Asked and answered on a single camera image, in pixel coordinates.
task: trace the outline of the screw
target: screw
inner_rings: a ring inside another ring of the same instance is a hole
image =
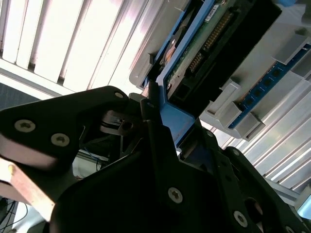
[[[17,131],[29,133],[35,129],[35,124],[31,120],[18,120],[14,127]]]
[[[152,103],[147,103],[150,107],[154,108],[155,106]]]
[[[119,98],[123,98],[123,95],[121,93],[119,93],[119,92],[115,92],[115,96],[119,97]]]
[[[68,146],[70,139],[63,133],[56,133],[51,137],[51,142],[58,147]]]
[[[248,223],[245,216],[240,211],[235,211],[233,213],[235,220],[244,228],[247,227]]]
[[[290,228],[289,226],[286,226],[285,229],[287,230],[288,233],[295,233],[292,228]]]
[[[183,195],[177,188],[174,187],[169,188],[168,193],[170,199],[175,203],[180,204],[183,201]]]
[[[239,156],[239,155],[240,155],[240,153],[239,153],[237,150],[233,149],[232,151],[233,151],[233,153],[234,153],[236,156]]]
[[[208,134],[208,136],[210,136],[210,137],[213,137],[213,136],[214,136],[213,133],[210,132],[210,131],[208,131],[208,130],[207,130],[207,134]]]

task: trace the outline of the green circuit board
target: green circuit board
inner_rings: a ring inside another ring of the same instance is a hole
[[[208,40],[216,40],[214,34],[220,33],[217,26],[222,26],[221,20],[227,20],[228,9],[232,7],[235,2],[236,0],[222,0],[214,4],[207,18],[166,79],[166,85],[174,85],[177,78],[184,77],[187,68],[195,68],[196,61],[200,59],[199,51],[208,45]]]

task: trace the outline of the black cable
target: black cable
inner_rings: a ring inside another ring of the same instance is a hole
[[[4,228],[2,228],[2,229],[0,229],[0,231],[4,231],[7,227],[9,227],[9,226],[12,226],[13,224],[16,224],[16,223],[18,223],[18,222],[20,222],[20,221],[22,221],[27,215],[28,215],[28,207],[27,207],[27,205],[24,203],[24,205],[25,205],[25,207],[26,207],[26,214],[25,214],[25,216],[24,217],[22,217],[20,220],[18,220],[18,221],[16,221],[16,222],[13,222],[13,223],[11,223],[11,224],[9,224],[9,225],[7,225],[7,226],[5,226]]]
[[[12,207],[13,207],[13,209],[14,209],[15,201],[13,201],[13,202],[11,202],[11,203],[8,203],[8,204],[6,205],[6,207],[8,207],[9,205],[11,205],[11,206],[10,206],[9,210],[6,212],[6,215],[4,216],[3,221],[1,222],[1,224],[2,224],[2,223],[4,222],[4,220],[8,217],[9,213],[11,213],[11,214],[10,214],[10,217],[9,217],[9,220],[10,220],[10,218],[11,218],[11,216],[12,216],[11,210],[12,210]]]
[[[5,231],[5,229],[7,228],[7,225],[8,225],[8,223],[9,223],[9,221],[10,221],[10,219],[11,219],[11,217],[12,217],[12,213],[13,213],[13,212],[10,212],[10,211],[11,211],[12,207],[13,207],[13,211],[14,211],[16,201],[12,202],[11,204],[12,204],[12,205],[11,205],[9,211],[7,212],[7,214],[10,213],[10,216],[9,216],[9,218],[8,218],[8,220],[7,220],[7,222],[6,222],[6,225],[5,225],[5,227],[3,228],[3,231],[2,231],[1,233],[3,233],[3,232]]]

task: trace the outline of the circuit board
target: circuit board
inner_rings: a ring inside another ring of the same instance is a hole
[[[236,0],[216,1],[192,42],[188,45],[175,68],[166,79],[167,86],[173,86],[177,79],[183,78],[187,69],[190,69],[191,72],[196,69],[202,58],[199,51],[208,50],[217,40],[221,31],[230,20],[229,8],[235,2]]]
[[[242,113],[231,123],[229,128],[234,129],[309,50],[311,50],[311,45],[306,44],[287,65],[276,62],[238,104]]]

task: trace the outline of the cable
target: cable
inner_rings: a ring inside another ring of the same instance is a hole
[[[84,147],[84,149],[86,150],[87,153],[89,153],[89,155],[90,155],[93,159],[96,160],[96,171],[99,171],[100,169],[98,169],[98,165],[99,165],[100,159],[97,158],[97,157],[95,157],[95,156],[93,156],[93,155],[86,149],[86,147]]]
[[[9,210],[6,212],[6,215],[4,216],[4,218],[3,218],[3,221],[1,222],[1,224],[4,222],[4,220],[8,217],[8,215],[9,215],[9,213],[11,213],[10,214],[10,217],[9,217],[9,220],[10,220],[10,218],[11,218],[11,216],[12,216],[12,207],[13,207],[13,209],[14,209],[14,206],[15,206],[15,201],[13,201],[13,202],[11,202],[11,203],[8,203],[7,205],[6,205],[6,207],[8,207],[9,205],[11,205],[10,206],[10,208],[9,208]]]
[[[10,227],[10,226],[12,226],[12,225],[14,225],[14,224],[16,224],[16,223],[22,221],[22,220],[28,215],[28,207],[27,207],[27,205],[26,205],[25,203],[24,203],[24,205],[25,205],[25,207],[26,207],[26,214],[25,214],[25,216],[22,217],[20,220],[18,220],[18,221],[16,221],[16,222],[13,222],[13,223],[11,223],[11,224],[9,224],[9,225],[6,225],[6,226],[3,227],[2,229],[0,229],[0,231],[3,230],[2,232],[4,232],[4,230],[5,230],[7,227]]]

